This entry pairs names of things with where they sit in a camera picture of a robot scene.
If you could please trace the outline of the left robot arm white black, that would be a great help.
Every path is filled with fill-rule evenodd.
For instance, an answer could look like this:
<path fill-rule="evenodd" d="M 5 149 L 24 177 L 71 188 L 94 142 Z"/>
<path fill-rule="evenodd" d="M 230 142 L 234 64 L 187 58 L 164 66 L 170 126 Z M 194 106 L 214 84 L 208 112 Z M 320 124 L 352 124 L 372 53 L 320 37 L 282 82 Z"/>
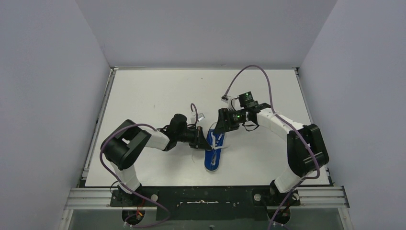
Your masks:
<path fill-rule="evenodd" d="M 110 162 L 110 171 L 123 191 L 123 199 L 137 204 L 142 197 L 141 183 L 137 178 L 134 163 L 144 148 L 169 151 L 177 143 L 189 144 L 192 149 L 211 150 L 211 145 L 197 125 L 188 125 L 186 116 L 175 114 L 163 129 L 147 124 L 136 124 L 125 120 L 101 145 L 101 157 Z"/>

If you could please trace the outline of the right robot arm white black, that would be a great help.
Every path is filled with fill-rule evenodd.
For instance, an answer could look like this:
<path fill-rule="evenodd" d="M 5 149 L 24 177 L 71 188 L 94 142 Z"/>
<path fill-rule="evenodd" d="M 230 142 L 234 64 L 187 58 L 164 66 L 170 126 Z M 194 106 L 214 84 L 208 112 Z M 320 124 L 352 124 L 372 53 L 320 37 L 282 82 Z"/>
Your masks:
<path fill-rule="evenodd" d="M 287 168 L 270 184 L 270 200 L 280 205 L 288 199 L 288 192 L 304 179 L 311 179 L 312 172 L 329 162 L 329 155 L 321 134 L 315 124 L 305 125 L 274 112 L 268 103 L 259 103 L 251 92 L 237 97 L 240 109 L 234 107 L 235 99 L 224 95 L 221 100 L 227 108 L 218 110 L 215 134 L 238 130 L 246 122 L 263 127 L 284 140 L 287 144 Z"/>

